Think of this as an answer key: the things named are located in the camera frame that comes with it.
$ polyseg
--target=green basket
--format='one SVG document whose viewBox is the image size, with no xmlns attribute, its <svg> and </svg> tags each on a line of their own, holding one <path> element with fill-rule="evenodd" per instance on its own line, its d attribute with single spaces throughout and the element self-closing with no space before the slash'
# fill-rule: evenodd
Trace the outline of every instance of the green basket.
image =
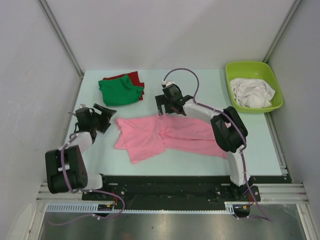
<svg viewBox="0 0 320 240">
<path fill-rule="evenodd" d="M 228 87 L 229 96 L 232 106 L 240 113 L 268 113 L 278 109 L 284 103 L 280 87 L 271 67 L 261 61 L 234 61 L 230 62 L 225 67 L 226 85 Z M 230 81 L 236 78 L 243 79 L 263 79 L 274 90 L 275 94 L 271 99 L 271 106 L 263 108 L 251 108 L 240 106 L 236 103 L 231 90 Z"/>
</svg>

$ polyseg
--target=metal floor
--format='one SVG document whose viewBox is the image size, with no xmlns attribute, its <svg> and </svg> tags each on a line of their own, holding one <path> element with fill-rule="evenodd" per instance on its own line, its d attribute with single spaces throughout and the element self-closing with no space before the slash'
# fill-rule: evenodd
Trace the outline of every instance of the metal floor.
<svg viewBox="0 0 320 240">
<path fill-rule="evenodd" d="M 264 205 L 273 223 L 236 220 L 223 214 L 132 214 L 115 219 L 86 217 L 64 226 L 79 213 L 46 213 L 39 240 L 306 240 L 296 205 Z M 259 214 L 254 206 L 251 214 Z"/>
</svg>

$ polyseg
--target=pink garment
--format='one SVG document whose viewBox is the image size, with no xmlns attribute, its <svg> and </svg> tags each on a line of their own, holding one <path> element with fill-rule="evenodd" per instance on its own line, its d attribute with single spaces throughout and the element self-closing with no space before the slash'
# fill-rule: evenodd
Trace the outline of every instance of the pink garment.
<svg viewBox="0 0 320 240">
<path fill-rule="evenodd" d="M 211 125 L 198 118 L 165 114 L 115 121 L 121 134 L 114 148 L 127 150 L 132 164 L 166 148 L 227 158 L 216 143 Z"/>
</svg>

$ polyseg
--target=cloth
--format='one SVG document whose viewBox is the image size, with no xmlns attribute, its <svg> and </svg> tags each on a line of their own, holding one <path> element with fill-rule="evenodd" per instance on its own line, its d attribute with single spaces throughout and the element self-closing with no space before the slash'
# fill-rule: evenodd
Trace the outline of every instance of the cloth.
<svg viewBox="0 0 320 240">
<path fill-rule="evenodd" d="M 141 86 L 134 86 L 128 75 L 113 79 L 101 80 L 99 89 L 102 92 L 103 102 L 107 106 L 121 106 L 139 101 L 144 90 Z"/>
<path fill-rule="evenodd" d="M 105 78 L 103 78 L 103 80 L 114 80 L 114 79 L 122 78 L 124 75 L 128 75 L 129 76 L 129 78 L 130 78 L 130 80 L 131 80 L 131 82 L 132 82 L 132 84 L 134 86 L 143 87 L 143 88 L 145 87 L 145 83 L 144 82 L 140 82 L 139 75 L 138 75 L 137 71 L 121 74 L 121 75 L 118 75 L 118 76 L 105 77 Z M 141 94 L 139 100 L 143 100 L 144 99 L 142 97 L 143 94 L 145 94 L 144 91 L 142 91 L 142 94 Z"/>
<path fill-rule="evenodd" d="M 236 103 L 242 107 L 270 107 L 276 92 L 262 79 L 235 78 L 230 85 Z"/>
<path fill-rule="evenodd" d="M 127 150 L 132 164 L 163 153 L 166 148 L 227 158 L 215 140 L 212 126 L 198 118 L 164 114 L 116 118 L 115 122 L 121 133 L 114 148 Z"/>
</svg>

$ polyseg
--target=white wall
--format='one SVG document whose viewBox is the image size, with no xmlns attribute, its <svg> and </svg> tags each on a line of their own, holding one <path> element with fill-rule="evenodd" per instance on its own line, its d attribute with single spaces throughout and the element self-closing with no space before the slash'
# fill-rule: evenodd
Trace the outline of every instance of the white wall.
<svg viewBox="0 0 320 240">
<path fill-rule="evenodd" d="M 80 79 L 36 0 L 0 2 L 0 239 L 46 179 Z"/>
<path fill-rule="evenodd" d="M 320 1 L 306 0 L 270 65 L 281 87 L 283 106 L 272 113 L 297 183 L 303 182 L 320 223 Z"/>
<path fill-rule="evenodd" d="M 262 61 L 294 0 L 48 0 L 84 70 Z"/>
</svg>

